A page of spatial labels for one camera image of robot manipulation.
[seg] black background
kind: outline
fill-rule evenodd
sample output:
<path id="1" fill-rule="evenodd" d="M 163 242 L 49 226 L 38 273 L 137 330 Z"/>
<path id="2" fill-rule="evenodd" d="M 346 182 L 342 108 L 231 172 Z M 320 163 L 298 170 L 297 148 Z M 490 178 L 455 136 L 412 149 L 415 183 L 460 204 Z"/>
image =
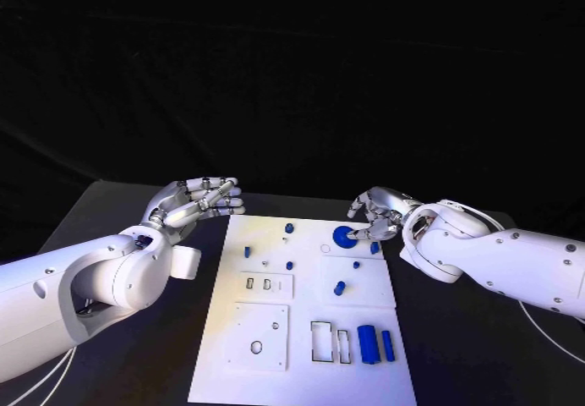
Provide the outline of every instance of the black background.
<path id="1" fill-rule="evenodd" d="M 379 184 L 581 238 L 585 10 L 474 4 L 0 1 L 0 259 L 99 178 Z"/>

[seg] robotic arm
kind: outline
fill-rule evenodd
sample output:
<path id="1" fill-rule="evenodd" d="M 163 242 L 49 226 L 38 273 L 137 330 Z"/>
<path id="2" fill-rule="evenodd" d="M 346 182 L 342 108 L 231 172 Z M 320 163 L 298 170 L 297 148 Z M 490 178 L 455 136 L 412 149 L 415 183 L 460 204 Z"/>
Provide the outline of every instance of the robotic arm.
<path id="1" fill-rule="evenodd" d="M 347 216 L 363 206 L 370 227 L 350 232 L 349 239 L 383 240 L 402 232 L 399 256 L 429 277 L 452 283 L 465 272 L 493 292 L 585 318 L 581 241 L 516 228 L 504 230 L 486 213 L 460 203 L 424 204 L 380 187 L 357 197 Z"/>
<path id="2" fill-rule="evenodd" d="M 0 382 L 148 307 L 169 276 L 195 279 L 202 253 L 177 243 L 197 220 L 245 212 L 236 184 L 235 178 L 173 182 L 140 225 L 0 266 Z M 81 311 L 74 292 L 92 302 Z"/>

